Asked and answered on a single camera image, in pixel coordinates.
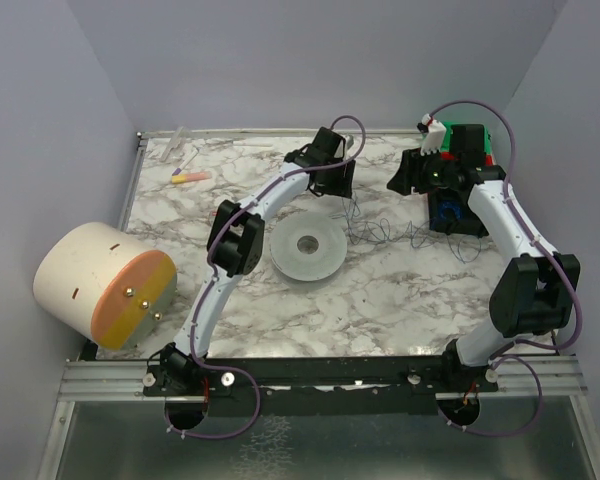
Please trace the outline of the white perforated cable spool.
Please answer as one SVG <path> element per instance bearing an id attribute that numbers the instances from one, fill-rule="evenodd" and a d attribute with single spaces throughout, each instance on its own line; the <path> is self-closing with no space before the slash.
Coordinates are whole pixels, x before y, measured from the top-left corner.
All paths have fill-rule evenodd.
<path id="1" fill-rule="evenodd" d="M 319 213 L 301 212 L 279 221 L 269 239 L 276 269 L 301 283 L 326 280 L 344 264 L 347 239 L 338 223 Z"/>

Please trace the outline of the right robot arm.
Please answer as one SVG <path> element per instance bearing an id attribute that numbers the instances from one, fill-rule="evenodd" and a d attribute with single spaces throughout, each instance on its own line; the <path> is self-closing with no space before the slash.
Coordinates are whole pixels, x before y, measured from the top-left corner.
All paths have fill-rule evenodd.
<path id="1" fill-rule="evenodd" d="M 389 190 L 402 196 L 449 190 L 482 223 L 507 265 L 489 300 L 489 320 L 452 345 L 458 361 L 481 367 L 493 355 L 564 328 L 580 263 L 545 241 L 522 210 L 504 170 L 486 162 L 484 128 L 445 125 L 425 115 L 420 147 L 403 152 Z"/>

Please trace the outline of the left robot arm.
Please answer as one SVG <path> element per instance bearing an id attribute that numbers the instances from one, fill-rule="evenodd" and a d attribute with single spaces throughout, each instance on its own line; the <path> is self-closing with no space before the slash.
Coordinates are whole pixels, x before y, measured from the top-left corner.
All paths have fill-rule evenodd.
<path id="1" fill-rule="evenodd" d="M 203 367 L 215 326 L 238 283 L 258 265 L 266 222 L 308 190 L 319 196 L 351 193 L 353 142 L 322 127 L 314 139 L 285 155 L 276 174 L 238 202 L 223 201 L 207 241 L 209 273 L 174 341 L 160 352 L 160 366 L 186 379 Z"/>

